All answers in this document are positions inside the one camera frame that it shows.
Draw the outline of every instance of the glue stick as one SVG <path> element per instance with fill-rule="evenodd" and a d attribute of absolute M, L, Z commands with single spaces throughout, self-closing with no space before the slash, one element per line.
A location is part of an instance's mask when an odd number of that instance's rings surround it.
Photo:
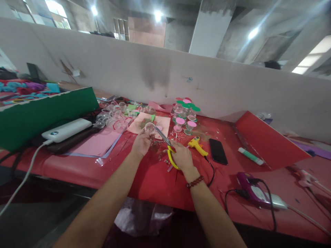
<path fill-rule="evenodd" d="M 262 165 L 264 163 L 263 160 L 259 159 L 258 157 L 255 157 L 253 154 L 251 154 L 250 152 L 246 151 L 244 148 L 239 148 L 238 149 L 239 152 L 241 152 L 243 155 L 245 155 L 246 157 L 248 157 L 250 160 L 254 161 L 255 163 L 257 163 L 258 165 Z"/>

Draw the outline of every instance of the power bank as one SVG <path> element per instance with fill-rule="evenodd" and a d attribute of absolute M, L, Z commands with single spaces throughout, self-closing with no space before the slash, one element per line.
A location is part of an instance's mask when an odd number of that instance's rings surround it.
<path fill-rule="evenodd" d="M 59 143 L 90 126 L 92 126 L 92 122 L 79 118 L 62 126 L 46 131 L 42 133 L 41 136 L 47 140 L 52 140 L 55 143 Z"/>

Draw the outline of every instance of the hand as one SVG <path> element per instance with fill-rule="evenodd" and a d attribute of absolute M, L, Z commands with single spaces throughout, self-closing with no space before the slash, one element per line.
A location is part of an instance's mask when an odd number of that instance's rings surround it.
<path fill-rule="evenodd" d="M 134 140 L 131 152 L 141 156 L 141 158 L 142 158 L 143 156 L 146 155 L 154 138 L 155 138 L 154 134 L 150 134 L 149 130 L 147 132 L 145 132 L 145 129 L 143 128 L 141 130 L 141 132 L 138 134 L 138 136 L 136 137 L 136 139 Z"/>
<path fill-rule="evenodd" d="M 191 151 L 180 143 L 176 143 L 173 140 L 171 140 L 170 142 L 172 146 L 176 149 L 176 153 L 172 153 L 171 155 L 175 160 L 175 163 L 178 168 L 180 168 L 183 173 L 195 168 L 193 165 Z"/>

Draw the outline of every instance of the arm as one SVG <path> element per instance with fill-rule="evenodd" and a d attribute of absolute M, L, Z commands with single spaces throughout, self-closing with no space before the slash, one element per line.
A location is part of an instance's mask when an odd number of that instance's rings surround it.
<path fill-rule="evenodd" d="M 64 234 L 57 247 L 102 247 L 110 227 L 131 188 L 138 166 L 147 153 L 153 135 L 142 132 L 135 139 L 132 150 L 122 164 L 87 202 Z"/>
<path fill-rule="evenodd" d="M 172 143 L 176 153 L 172 154 L 177 166 L 183 171 L 188 183 L 200 177 L 193 165 L 189 149 L 179 143 Z M 190 189 L 194 208 L 202 229 L 211 247 L 246 247 L 234 224 L 216 200 L 204 181 Z"/>

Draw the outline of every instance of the smartphone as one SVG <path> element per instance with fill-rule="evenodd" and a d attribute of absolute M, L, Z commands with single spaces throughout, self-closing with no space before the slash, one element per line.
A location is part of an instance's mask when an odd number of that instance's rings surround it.
<path fill-rule="evenodd" d="M 211 157 L 217 163 L 228 165 L 228 160 L 225 155 L 222 143 L 215 139 L 209 139 Z"/>

